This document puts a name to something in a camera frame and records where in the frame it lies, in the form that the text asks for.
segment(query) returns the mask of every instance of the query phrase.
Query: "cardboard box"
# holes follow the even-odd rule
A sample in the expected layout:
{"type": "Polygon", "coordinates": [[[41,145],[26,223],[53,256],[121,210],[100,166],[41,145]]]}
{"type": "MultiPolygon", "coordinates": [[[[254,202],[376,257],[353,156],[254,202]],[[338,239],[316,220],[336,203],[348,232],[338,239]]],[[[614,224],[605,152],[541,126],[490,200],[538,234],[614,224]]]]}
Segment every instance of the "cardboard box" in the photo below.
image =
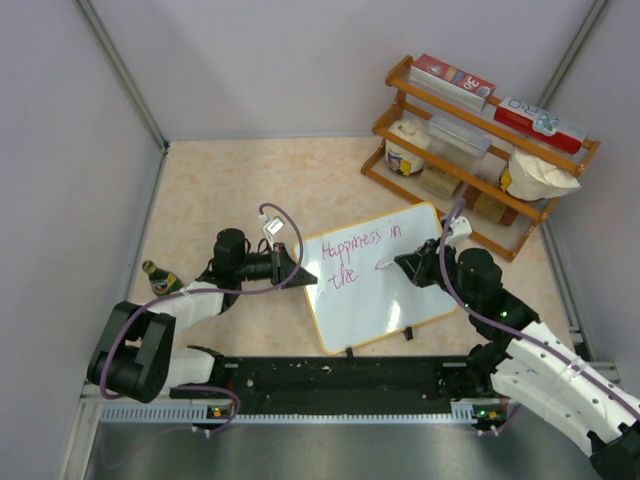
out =
{"type": "Polygon", "coordinates": [[[420,174],[418,183],[435,196],[449,200],[453,197],[462,181],[446,170],[426,164],[420,174]]]}
{"type": "Polygon", "coordinates": [[[509,227],[518,216],[518,212],[513,208],[507,207],[502,202],[499,202],[486,193],[482,193],[471,185],[467,186],[463,197],[467,202],[467,208],[470,208],[478,215],[488,218],[492,222],[509,227]]]}
{"type": "Polygon", "coordinates": [[[496,86],[482,78],[470,75],[430,55],[421,55],[411,67],[409,80],[427,85],[440,95],[449,97],[477,112],[496,86]]]}
{"type": "Polygon", "coordinates": [[[589,130],[556,117],[542,108],[515,98],[505,98],[496,108],[493,119],[514,130],[567,153],[577,153],[589,130]]]}

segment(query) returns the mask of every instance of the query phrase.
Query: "beige floor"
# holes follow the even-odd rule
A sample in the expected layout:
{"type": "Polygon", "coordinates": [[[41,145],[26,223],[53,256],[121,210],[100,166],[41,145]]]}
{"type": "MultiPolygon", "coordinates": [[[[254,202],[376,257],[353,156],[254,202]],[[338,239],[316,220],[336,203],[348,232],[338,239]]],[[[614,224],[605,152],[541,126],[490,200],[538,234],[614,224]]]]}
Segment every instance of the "beige floor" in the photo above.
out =
{"type": "MultiPolygon", "coordinates": [[[[378,144],[375,137],[174,142],[142,259],[154,260],[188,284],[204,270],[219,230],[241,228],[257,245],[262,226],[257,207],[262,202],[287,210],[303,236],[401,208],[407,205],[403,199],[359,173],[378,144]]],[[[282,239],[293,246],[295,235],[287,229],[282,239]]],[[[566,317],[538,232],[512,263],[496,262],[503,268],[505,286],[569,345],[566,317]]],[[[151,298],[148,280],[138,270],[132,301],[151,298]]],[[[395,334],[354,353],[466,354],[483,342],[460,310],[416,328],[414,334],[410,342],[395,334]]],[[[324,355],[302,289],[240,298],[227,313],[181,333],[176,345],[187,344],[226,355],[324,355]]]]}

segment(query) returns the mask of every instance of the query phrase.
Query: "wooden shelf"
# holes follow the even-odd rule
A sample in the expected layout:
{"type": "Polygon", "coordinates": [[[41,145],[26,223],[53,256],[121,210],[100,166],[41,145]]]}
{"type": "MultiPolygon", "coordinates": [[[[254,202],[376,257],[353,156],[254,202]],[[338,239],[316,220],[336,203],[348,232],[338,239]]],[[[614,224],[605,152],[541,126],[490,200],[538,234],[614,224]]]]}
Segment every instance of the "wooden shelf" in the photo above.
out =
{"type": "Polygon", "coordinates": [[[520,200],[517,200],[511,195],[507,195],[502,190],[499,190],[496,187],[493,187],[485,183],[483,180],[474,177],[469,172],[461,168],[458,168],[455,165],[450,164],[446,160],[443,160],[440,157],[437,157],[436,155],[430,152],[427,152],[426,150],[416,147],[413,143],[407,142],[403,138],[400,138],[397,135],[394,135],[393,133],[389,132],[388,126],[381,125],[380,127],[376,128],[373,133],[375,133],[376,135],[380,135],[382,138],[389,140],[391,143],[395,143],[396,145],[404,148],[405,150],[410,151],[414,155],[418,155],[420,158],[423,158],[430,164],[435,165],[436,167],[440,167],[443,170],[447,170],[448,172],[452,173],[463,182],[468,183],[469,185],[477,188],[478,190],[480,190],[483,193],[486,193],[487,195],[491,195],[496,200],[499,200],[501,203],[504,203],[508,207],[511,207],[514,210],[517,210],[518,212],[526,215],[527,217],[533,220],[542,220],[542,212],[539,212],[538,210],[529,206],[528,204],[521,202],[520,200]]]}
{"type": "MultiPolygon", "coordinates": [[[[458,107],[449,103],[448,101],[433,95],[425,90],[422,90],[415,85],[410,84],[405,77],[407,76],[411,65],[413,64],[413,58],[407,55],[399,64],[397,64],[387,75],[386,83],[390,87],[395,87],[399,91],[416,97],[423,102],[427,102],[433,105],[436,108],[439,108],[465,122],[474,125],[478,128],[481,128],[487,133],[494,135],[502,140],[509,142],[510,144],[521,148],[537,157],[540,157],[544,161],[555,165],[562,170],[565,170],[571,173],[574,176],[579,176],[582,174],[586,166],[583,166],[581,163],[575,163],[569,160],[566,156],[556,153],[547,149],[543,144],[538,143],[534,140],[526,139],[520,136],[518,133],[515,133],[511,130],[508,130],[506,127],[502,127],[500,125],[496,125],[495,123],[490,122],[489,120],[485,120],[482,117],[474,115],[473,113],[465,110],[462,107],[458,107]]],[[[488,100],[488,103],[491,105],[498,105],[502,99],[498,97],[491,97],[488,100]]],[[[586,148],[593,148],[594,145],[599,142],[595,142],[593,140],[587,140],[585,142],[586,148]]]]}
{"type": "MultiPolygon", "coordinates": [[[[532,204],[530,202],[519,200],[503,192],[500,188],[498,188],[499,186],[491,185],[485,182],[483,179],[467,172],[466,170],[458,168],[448,161],[436,155],[433,155],[432,153],[423,150],[416,145],[404,140],[403,138],[400,138],[397,135],[391,133],[389,131],[389,128],[396,120],[399,120],[403,117],[404,112],[409,112],[410,114],[416,115],[425,120],[429,120],[432,117],[432,114],[430,112],[424,110],[421,107],[418,107],[417,105],[409,103],[407,101],[407,95],[415,97],[418,100],[426,102],[448,114],[451,114],[470,125],[480,128],[490,135],[493,135],[497,139],[503,140],[515,147],[521,148],[545,160],[546,162],[555,165],[556,167],[566,172],[569,172],[575,177],[580,176],[587,168],[596,152],[598,151],[600,142],[592,139],[585,140],[585,142],[583,143],[583,148],[586,149],[586,153],[582,156],[582,159],[580,161],[576,160],[577,158],[579,158],[577,156],[570,159],[567,156],[562,155],[561,153],[550,150],[549,147],[538,142],[537,140],[525,138],[521,134],[509,130],[507,127],[496,125],[489,120],[485,120],[478,115],[474,115],[473,113],[465,110],[462,107],[458,107],[456,105],[453,105],[452,103],[449,103],[448,101],[438,97],[437,95],[422,90],[415,85],[412,85],[407,81],[407,75],[412,64],[413,58],[410,56],[406,56],[404,59],[402,59],[402,61],[394,66],[387,75],[387,85],[395,87],[397,89],[396,98],[394,100],[394,103],[387,109],[386,112],[384,112],[380,116],[380,118],[378,118],[378,120],[373,125],[373,133],[382,137],[383,141],[380,147],[374,152],[374,154],[362,165],[361,172],[364,175],[372,178],[376,182],[380,183],[381,185],[397,193],[398,195],[401,195],[412,203],[419,203],[425,200],[433,200],[431,198],[428,198],[429,195],[426,191],[420,191],[420,187],[417,187],[417,183],[414,179],[402,178],[397,176],[396,174],[390,172],[386,168],[386,165],[381,162],[381,159],[385,155],[385,141],[389,141],[401,148],[404,148],[405,150],[408,150],[414,155],[419,156],[426,162],[451,173],[462,182],[478,189],[480,192],[486,195],[491,196],[500,203],[516,210],[521,214],[516,218],[516,221],[514,222],[514,226],[516,226],[516,228],[496,225],[494,225],[494,227],[492,228],[491,224],[488,223],[488,220],[480,218],[477,215],[472,222],[475,225],[472,234],[473,239],[475,239],[476,241],[478,241],[478,243],[484,245],[485,247],[500,254],[501,256],[507,258],[508,260],[513,260],[522,246],[525,244],[531,233],[535,230],[535,228],[548,218],[554,207],[557,205],[559,199],[554,198],[551,201],[546,201],[542,206],[536,205],[539,202],[534,202],[532,204]],[[490,238],[488,235],[491,233],[494,233],[496,236],[501,237],[503,240],[506,239],[506,242],[503,241],[501,244],[501,242],[490,238]]],[[[494,107],[499,105],[501,101],[501,98],[495,96],[487,99],[487,103],[494,107]]],[[[511,157],[511,153],[509,151],[504,150],[503,148],[499,148],[498,146],[493,144],[489,147],[488,153],[504,161],[508,161],[511,157]]],[[[450,205],[447,202],[448,201],[440,200],[432,201],[432,203],[436,203],[441,207],[448,209],[450,208],[450,205]]],[[[438,210],[438,213],[440,215],[443,215],[445,212],[438,210]]],[[[472,212],[468,212],[468,214],[470,216],[475,215],[472,212]]]]}

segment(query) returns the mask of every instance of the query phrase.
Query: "whiteboard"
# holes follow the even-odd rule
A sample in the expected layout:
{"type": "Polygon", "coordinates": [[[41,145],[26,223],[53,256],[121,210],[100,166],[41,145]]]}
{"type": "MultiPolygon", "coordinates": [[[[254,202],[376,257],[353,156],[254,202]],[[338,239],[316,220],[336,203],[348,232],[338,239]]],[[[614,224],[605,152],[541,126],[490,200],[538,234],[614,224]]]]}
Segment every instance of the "whiteboard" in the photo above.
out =
{"type": "MultiPolygon", "coordinates": [[[[438,286],[414,286],[397,265],[375,268],[441,232],[433,205],[421,203],[304,240],[302,266],[318,278],[305,294],[325,352],[339,353],[456,309],[438,286]]],[[[299,251],[296,245],[296,259],[299,251]]]]}

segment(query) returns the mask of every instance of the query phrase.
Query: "white wall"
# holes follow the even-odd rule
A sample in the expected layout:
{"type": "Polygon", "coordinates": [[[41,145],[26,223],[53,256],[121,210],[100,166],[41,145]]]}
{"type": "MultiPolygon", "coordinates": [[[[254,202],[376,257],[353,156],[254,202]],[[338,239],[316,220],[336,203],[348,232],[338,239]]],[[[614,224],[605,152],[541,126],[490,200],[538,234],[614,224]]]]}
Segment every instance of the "white wall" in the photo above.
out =
{"type": "Polygon", "coordinates": [[[164,134],[363,134],[427,52],[535,101],[591,0],[94,0],[164,134]]]}
{"type": "Polygon", "coordinates": [[[611,2],[552,110],[592,129],[602,147],[551,217],[574,274],[596,352],[640,395],[640,3],[611,2]]]}
{"type": "Polygon", "coordinates": [[[0,476],[55,478],[159,153],[70,0],[0,16],[0,476]]]}

